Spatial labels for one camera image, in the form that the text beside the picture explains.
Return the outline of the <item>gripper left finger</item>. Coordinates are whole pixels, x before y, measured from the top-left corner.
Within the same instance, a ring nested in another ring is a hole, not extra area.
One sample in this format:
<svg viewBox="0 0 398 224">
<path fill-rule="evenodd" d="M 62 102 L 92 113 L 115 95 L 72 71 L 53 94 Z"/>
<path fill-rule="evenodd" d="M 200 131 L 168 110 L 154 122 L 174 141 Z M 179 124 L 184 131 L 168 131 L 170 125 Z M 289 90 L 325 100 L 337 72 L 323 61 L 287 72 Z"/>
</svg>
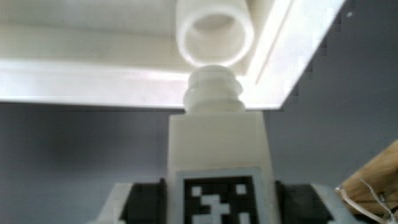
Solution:
<svg viewBox="0 0 398 224">
<path fill-rule="evenodd" d="M 167 184 L 117 183 L 94 224 L 167 224 Z"/>
</svg>

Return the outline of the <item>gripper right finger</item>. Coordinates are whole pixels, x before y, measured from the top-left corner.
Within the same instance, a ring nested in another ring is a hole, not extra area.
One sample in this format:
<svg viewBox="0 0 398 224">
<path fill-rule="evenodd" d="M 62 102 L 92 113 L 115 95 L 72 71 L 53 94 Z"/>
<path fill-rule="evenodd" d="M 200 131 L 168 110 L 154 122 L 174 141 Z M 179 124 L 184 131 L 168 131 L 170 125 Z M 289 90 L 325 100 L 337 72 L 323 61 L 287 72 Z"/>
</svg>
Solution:
<svg viewBox="0 0 398 224">
<path fill-rule="evenodd" d="M 275 182 L 280 224 L 355 224 L 337 193 L 319 184 Z"/>
</svg>

